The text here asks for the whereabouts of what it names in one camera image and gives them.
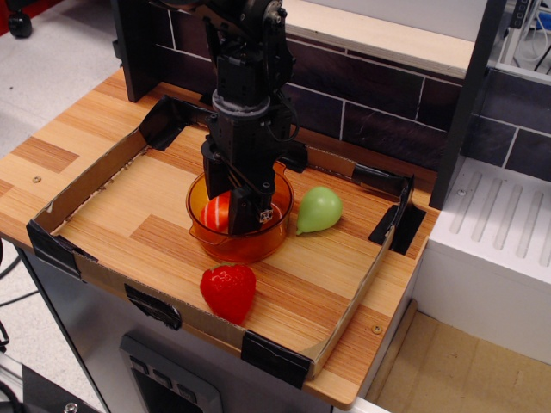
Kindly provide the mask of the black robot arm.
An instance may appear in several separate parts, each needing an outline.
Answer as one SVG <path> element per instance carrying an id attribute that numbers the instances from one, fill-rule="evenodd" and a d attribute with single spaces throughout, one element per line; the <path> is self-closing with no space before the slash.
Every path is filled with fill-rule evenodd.
<path id="1" fill-rule="evenodd" d="M 286 10 L 280 1 L 169 1 L 202 20 L 217 84 L 201 147 L 207 194 L 230 195 L 230 235 L 258 231 L 272 219 L 274 165 L 299 128 L 282 87 L 293 74 Z"/>

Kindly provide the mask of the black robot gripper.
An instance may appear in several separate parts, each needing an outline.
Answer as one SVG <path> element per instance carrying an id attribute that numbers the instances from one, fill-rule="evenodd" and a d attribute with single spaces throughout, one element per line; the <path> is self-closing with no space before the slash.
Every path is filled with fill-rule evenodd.
<path id="1" fill-rule="evenodd" d="M 256 106 L 213 98 L 203 144 L 203 169 L 209 199 L 229 190 L 228 233 L 240 236 L 270 222 L 274 163 L 289 151 L 297 131 L 296 110 L 285 96 L 268 96 Z"/>

